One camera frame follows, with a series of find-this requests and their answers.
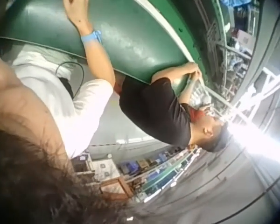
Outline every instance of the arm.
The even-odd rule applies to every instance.
[[[162,71],[158,71],[152,77],[151,83],[155,82],[160,78],[168,78],[171,82],[173,82],[177,78],[181,78],[185,74],[190,74],[193,72],[199,71],[198,65],[193,62],[186,63],[182,66],[171,67],[164,69]]]
[[[195,83],[200,78],[200,76],[201,75],[199,75],[198,72],[195,72],[192,75],[192,82],[188,86],[186,86],[186,88],[182,91],[181,95],[178,98],[180,104],[189,104],[191,95],[194,90]]]
[[[85,36],[93,32],[93,27],[88,21],[88,0],[63,0],[69,20],[76,26],[79,34]],[[109,56],[98,41],[84,43],[87,63],[92,74],[106,80],[113,87],[115,75]]]
[[[78,27],[81,36],[91,34],[93,27],[90,23]],[[98,41],[84,44],[86,59],[91,73],[98,79],[106,80],[112,87],[115,85],[114,70],[105,49]]]

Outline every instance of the man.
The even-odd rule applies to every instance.
[[[124,204],[109,202],[84,186],[69,162],[89,144],[115,77],[88,22],[88,0],[64,0],[64,6],[97,79],[85,83],[73,102],[55,76],[58,65],[46,60],[47,56],[25,48],[14,70],[0,59],[2,223],[124,223]],[[67,69],[61,73],[69,75]]]
[[[172,83],[184,74],[192,82],[181,93],[174,94]],[[150,85],[126,77],[119,105],[123,113],[148,135],[178,147],[198,145],[209,152],[223,149],[228,139],[227,124],[204,114],[191,120],[189,100],[201,72],[195,63],[168,68],[153,75]]]

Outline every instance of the bright light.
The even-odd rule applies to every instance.
[[[126,141],[124,139],[118,139],[118,140],[116,140],[116,143],[118,143],[118,144],[126,144]]]
[[[234,48],[235,48],[236,50],[239,50],[239,49],[240,49],[240,45],[239,45],[239,43],[238,43],[238,42],[236,42],[236,44],[235,44]]]
[[[231,27],[230,22],[227,23],[227,24],[224,26],[224,30],[225,30],[226,33],[230,30],[230,27]]]
[[[158,189],[156,192],[154,192],[151,196],[148,196],[147,198],[144,199],[144,203],[150,201],[151,199],[153,199],[154,197],[156,197],[162,190]]]
[[[280,143],[263,134],[257,127],[230,124],[229,131],[240,145],[246,147],[247,152],[260,154],[280,163]]]
[[[170,187],[172,187],[172,188],[173,188],[173,187],[175,187],[175,186],[176,186],[176,184],[177,184],[177,183],[176,183],[176,181],[173,181],[173,182],[170,184]]]

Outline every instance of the skin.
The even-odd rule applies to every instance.
[[[81,36],[93,31],[88,21],[88,0],[63,0],[69,20]],[[112,64],[99,42],[84,44],[87,62],[94,76],[114,86]],[[0,129],[18,135],[31,143],[43,146],[54,155],[58,165],[69,166],[58,127],[41,99],[16,77],[13,69],[0,59]]]
[[[61,135],[46,105],[1,59],[0,129],[45,145],[46,151],[57,154],[62,164],[68,162]]]

